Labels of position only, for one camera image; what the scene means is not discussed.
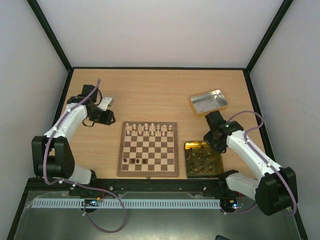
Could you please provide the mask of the gold tin tray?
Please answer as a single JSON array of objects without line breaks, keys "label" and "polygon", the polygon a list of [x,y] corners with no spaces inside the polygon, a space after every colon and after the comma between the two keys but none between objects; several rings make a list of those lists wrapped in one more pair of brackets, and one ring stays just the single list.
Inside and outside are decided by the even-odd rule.
[{"label": "gold tin tray", "polygon": [[215,178],[224,172],[220,153],[214,151],[205,141],[184,143],[186,177]]}]

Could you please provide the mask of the wooden chessboard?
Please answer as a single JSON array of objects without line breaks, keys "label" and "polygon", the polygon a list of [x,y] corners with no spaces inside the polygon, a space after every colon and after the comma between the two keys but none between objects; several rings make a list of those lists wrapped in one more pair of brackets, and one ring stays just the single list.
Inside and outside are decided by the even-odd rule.
[{"label": "wooden chessboard", "polygon": [[177,178],[179,176],[176,122],[125,121],[122,124],[118,177]]}]

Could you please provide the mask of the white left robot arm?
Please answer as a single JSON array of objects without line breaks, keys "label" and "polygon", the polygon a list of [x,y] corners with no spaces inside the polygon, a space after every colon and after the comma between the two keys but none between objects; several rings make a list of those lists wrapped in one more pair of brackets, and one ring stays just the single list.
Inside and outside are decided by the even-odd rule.
[{"label": "white left robot arm", "polygon": [[78,127],[89,120],[92,125],[114,124],[116,119],[109,107],[112,97],[103,97],[98,85],[85,84],[82,92],[71,96],[56,123],[42,136],[31,141],[33,170],[47,185],[70,183],[88,185],[95,172],[76,164],[70,140]]}]

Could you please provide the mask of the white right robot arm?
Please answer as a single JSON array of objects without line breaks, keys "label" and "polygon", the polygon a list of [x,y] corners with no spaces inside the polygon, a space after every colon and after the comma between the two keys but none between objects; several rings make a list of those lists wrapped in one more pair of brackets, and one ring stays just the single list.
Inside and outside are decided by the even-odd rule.
[{"label": "white right robot arm", "polygon": [[291,167],[282,167],[268,157],[232,117],[225,120],[216,110],[205,116],[209,132],[204,141],[216,152],[225,153],[228,148],[238,154],[255,175],[249,178],[239,172],[229,174],[218,183],[218,191],[229,196],[239,192],[255,202],[262,213],[271,216],[285,211],[294,215],[298,210],[296,173]]}]

